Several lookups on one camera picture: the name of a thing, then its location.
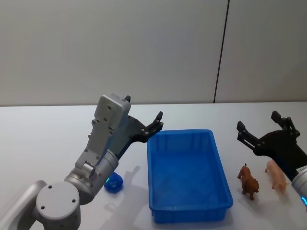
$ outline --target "toy pig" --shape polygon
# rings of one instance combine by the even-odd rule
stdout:
[[[259,192],[259,183],[251,176],[250,170],[246,164],[240,170],[238,179],[241,179],[242,181],[242,194],[249,193],[249,198],[254,200],[254,193]]]
[[[279,189],[281,194],[284,194],[286,187],[287,187],[287,183],[286,183],[286,178],[284,177],[283,171],[273,160],[267,163],[265,172],[267,173],[268,170],[270,171],[270,174],[273,180],[272,188]]]

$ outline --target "gray wall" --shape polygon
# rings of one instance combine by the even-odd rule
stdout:
[[[307,100],[307,1],[227,4],[0,0],[0,105]]]

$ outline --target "blue plastic bin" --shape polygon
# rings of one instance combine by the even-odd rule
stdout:
[[[210,130],[161,131],[147,142],[156,223],[223,220],[233,199]]]

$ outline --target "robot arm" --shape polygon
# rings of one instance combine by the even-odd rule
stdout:
[[[163,113],[144,126],[128,116],[130,97],[115,94],[100,98],[89,141],[64,182],[38,181],[29,187],[0,218],[0,230],[29,230],[37,220],[45,230],[77,230],[80,205],[91,202],[118,166],[129,145],[147,142],[159,132]]]
[[[307,182],[307,155],[296,143],[300,133],[290,117],[281,118],[280,114],[274,111],[271,119],[279,124],[282,130],[273,131],[258,139],[239,121],[237,139],[252,149],[255,155],[271,157],[292,181],[296,192],[305,198],[307,197],[307,183],[305,183]]]

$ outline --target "pink toy pig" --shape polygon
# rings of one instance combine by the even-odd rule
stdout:
[[[273,180],[272,188],[279,189],[281,194],[284,194],[288,183],[286,183],[286,178],[284,177],[283,171],[273,160],[267,163],[265,172],[267,173],[268,170],[270,171]]]

